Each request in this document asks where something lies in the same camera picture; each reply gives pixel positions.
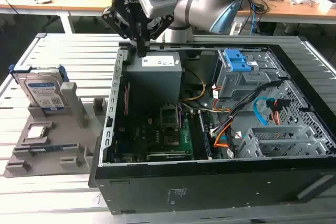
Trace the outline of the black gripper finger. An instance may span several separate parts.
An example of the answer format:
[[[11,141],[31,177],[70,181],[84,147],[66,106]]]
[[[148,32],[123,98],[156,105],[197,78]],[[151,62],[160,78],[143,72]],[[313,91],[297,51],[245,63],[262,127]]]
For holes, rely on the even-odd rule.
[[[144,57],[144,41],[131,7],[126,7],[124,13],[120,13],[115,7],[109,7],[104,10],[101,17],[123,39],[130,39],[133,45],[136,45],[138,56]]]
[[[161,35],[172,23],[174,22],[174,16],[173,15],[166,15],[160,17],[160,22],[156,24],[154,27],[144,31],[144,39],[145,41],[148,41],[150,44],[151,40],[156,40],[159,35]],[[149,45],[145,46],[143,55],[145,56],[147,53]]]

